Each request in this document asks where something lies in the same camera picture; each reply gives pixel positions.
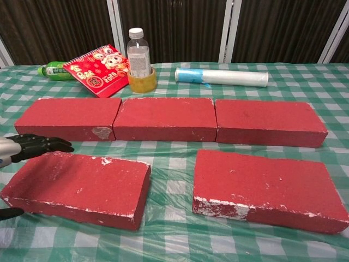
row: red painted brick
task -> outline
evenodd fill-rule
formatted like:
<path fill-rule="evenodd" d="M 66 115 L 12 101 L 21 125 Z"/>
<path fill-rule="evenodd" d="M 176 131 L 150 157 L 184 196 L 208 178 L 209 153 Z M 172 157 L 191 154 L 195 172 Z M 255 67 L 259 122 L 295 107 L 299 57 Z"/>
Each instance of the red painted brick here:
<path fill-rule="evenodd" d="M 194 213 L 334 234 L 349 226 L 323 163 L 199 150 Z"/>
<path fill-rule="evenodd" d="M 35 101 L 15 123 L 19 134 L 57 136 L 69 141 L 112 141 L 120 98 Z"/>
<path fill-rule="evenodd" d="M 320 147 L 328 134 L 307 103 L 216 100 L 215 109 L 221 143 Z"/>
<path fill-rule="evenodd" d="M 209 98 L 136 98 L 121 106 L 113 125 L 118 140 L 214 141 Z"/>
<path fill-rule="evenodd" d="M 48 153 L 29 160 L 0 196 L 27 212 L 137 230 L 150 173 L 143 162 Z"/>

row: dark curtain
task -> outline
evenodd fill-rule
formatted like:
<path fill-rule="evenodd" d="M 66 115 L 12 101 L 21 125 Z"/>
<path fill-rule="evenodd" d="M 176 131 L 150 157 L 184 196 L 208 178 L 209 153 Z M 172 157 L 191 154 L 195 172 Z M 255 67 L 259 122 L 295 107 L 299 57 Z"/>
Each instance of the dark curtain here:
<path fill-rule="evenodd" d="M 317 63 L 346 0 L 243 0 L 232 57 Z"/>
<path fill-rule="evenodd" d="M 142 27 L 151 62 L 217 62 L 226 0 L 119 0 L 125 42 Z"/>
<path fill-rule="evenodd" d="M 68 61 L 113 44 L 105 0 L 0 0 L 0 34 L 15 64 Z"/>
<path fill-rule="evenodd" d="M 349 27 L 334 52 L 331 63 L 349 63 Z"/>

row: robotic hand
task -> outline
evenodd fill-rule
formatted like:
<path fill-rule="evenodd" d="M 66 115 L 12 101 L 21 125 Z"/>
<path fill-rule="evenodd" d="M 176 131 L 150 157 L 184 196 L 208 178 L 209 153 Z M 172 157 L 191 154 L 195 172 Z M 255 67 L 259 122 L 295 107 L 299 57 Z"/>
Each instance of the robotic hand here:
<path fill-rule="evenodd" d="M 70 142 L 61 138 L 46 138 L 32 134 L 0 137 L 0 168 L 54 151 L 72 152 L 74 148 Z M 0 221 L 20 216 L 23 213 L 24 210 L 17 207 L 1 209 Z"/>

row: green bottle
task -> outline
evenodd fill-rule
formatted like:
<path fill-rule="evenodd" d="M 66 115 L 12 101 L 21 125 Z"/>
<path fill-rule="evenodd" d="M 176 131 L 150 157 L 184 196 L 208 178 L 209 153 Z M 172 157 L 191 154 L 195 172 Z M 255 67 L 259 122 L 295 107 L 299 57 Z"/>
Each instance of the green bottle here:
<path fill-rule="evenodd" d="M 38 73 L 41 76 L 50 78 L 51 80 L 71 80 L 75 79 L 71 74 L 69 74 L 63 65 L 65 62 L 50 62 L 45 67 L 39 67 Z"/>

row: green checkered tablecloth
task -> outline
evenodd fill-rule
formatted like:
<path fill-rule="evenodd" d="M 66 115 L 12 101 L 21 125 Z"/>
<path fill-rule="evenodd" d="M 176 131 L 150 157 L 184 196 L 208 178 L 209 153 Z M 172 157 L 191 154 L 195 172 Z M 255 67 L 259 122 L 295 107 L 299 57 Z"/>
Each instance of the green checkered tablecloth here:
<path fill-rule="evenodd" d="M 308 102 L 329 129 L 321 148 L 214 142 L 74 142 L 76 153 L 142 160 L 152 165 L 138 232 L 26 213 L 0 222 L 0 261 L 349 261 L 349 229 L 322 235 L 270 225 L 194 215 L 192 177 L 200 148 L 269 158 L 324 162 L 349 210 L 349 64 L 155 64 L 158 88 L 115 97 L 210 97 Z M 176 67 L 268 71 L 267 88 L 176 83 Z M 50 81 L 36 66 L 0 70 L 0 136 L 38 98 L 91 97 L 77 81 Z M 0 188 L 24 163 L 1 169 Z"/>

